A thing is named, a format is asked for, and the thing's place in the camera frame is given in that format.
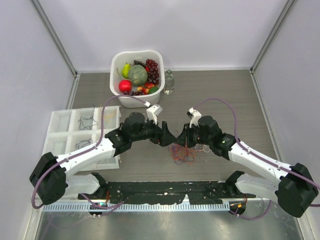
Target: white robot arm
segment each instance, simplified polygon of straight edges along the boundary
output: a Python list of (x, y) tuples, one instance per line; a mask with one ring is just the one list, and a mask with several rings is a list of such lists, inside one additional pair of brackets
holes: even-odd
[[(53, 156), (51, 152), (43, 155), (30, 176), (43, 204), (52, 204), (63, 195), (79, 193), (101, 197), (106, 193), (107, 183), (98, 173), (75, 174), (100, 160), (129, 150), (132, 142), (146, 139), (161, 147), (173, 143), (189, 148), (196, 144), (208, 145), (217, 156), (246, 166), (264, 177), (253, 177), (236, 171), (226, 180), (235, 191), (278, 202), (294, 217), (301, 217), (318, 195), (314, 186), (285, 171), (291, 170), (312, 180), (305, 166), (299, 163), (291, 166), (263, 155), (233, 135), (223, 133), (211, 116), (202, 116), (193, 108), (187, 113), (191, 118), (190, 123), (184, 125), (182, 133), (176, 138), (169, 132), (165, 121), (162, 122), (162, 128), (158, 126), (157, 115), (161, 111), (159, 105), (149, 107), (147, 121), (143, 114), (133, 112), (119, 128), (102, 136), (97, 143), (58, 156)], [(43, 174), (53, 166), (56, 167), (43, 178)]]

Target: white wall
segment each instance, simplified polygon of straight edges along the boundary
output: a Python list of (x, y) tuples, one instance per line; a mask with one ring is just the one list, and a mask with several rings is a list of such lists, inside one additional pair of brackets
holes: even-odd
[(166, 68), (249, 68), (287, 0), (40, 0), (79, 71), (154, 49)]
[(0, 7), (0, 233), (21, 240), (30, 217), (29, 176), (51, 111), (63, 109), (72, 75), (28, 0)]
[[(284, 160), (320, 183), (320, 1), (298, 0), (257, 69)], [(311, 209), (319, 227), (320, 209)]]

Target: clear bottle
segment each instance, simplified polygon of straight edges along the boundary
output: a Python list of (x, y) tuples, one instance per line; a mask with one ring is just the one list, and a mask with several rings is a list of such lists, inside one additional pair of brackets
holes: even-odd
[(170, 69), (168, 69), (165, 72), (165, 82), (164, 82), (164, 88), (163, 88), (163, 92), (165, 94), (172, 94), (172, 92), (175, 89), (175, 76), (172, 74), (172, 71)]

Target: green pear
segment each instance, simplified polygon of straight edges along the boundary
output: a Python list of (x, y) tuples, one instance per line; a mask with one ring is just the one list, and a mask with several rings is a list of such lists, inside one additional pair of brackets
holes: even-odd
[(128, 79), (129, 78), (128, 73), (130, 69), (131, 69), (130, 64), (126, 63), (121, 71), (122, 77), (124, 77), (125, 79)]

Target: colorful rubber bands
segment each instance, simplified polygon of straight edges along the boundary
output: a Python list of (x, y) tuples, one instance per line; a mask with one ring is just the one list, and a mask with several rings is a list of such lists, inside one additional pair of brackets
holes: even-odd
[(206, 152), (207, 146), (202, 144), (196, 144), (192, 148), (180, 146), (179, 144), (171, 144), (168, 146), (168, 151), (171, 153), (171, 157), (173, 161), (177, 165), (181, 165), (183, 163), (193, 164), (196, 157), (196, 152)]

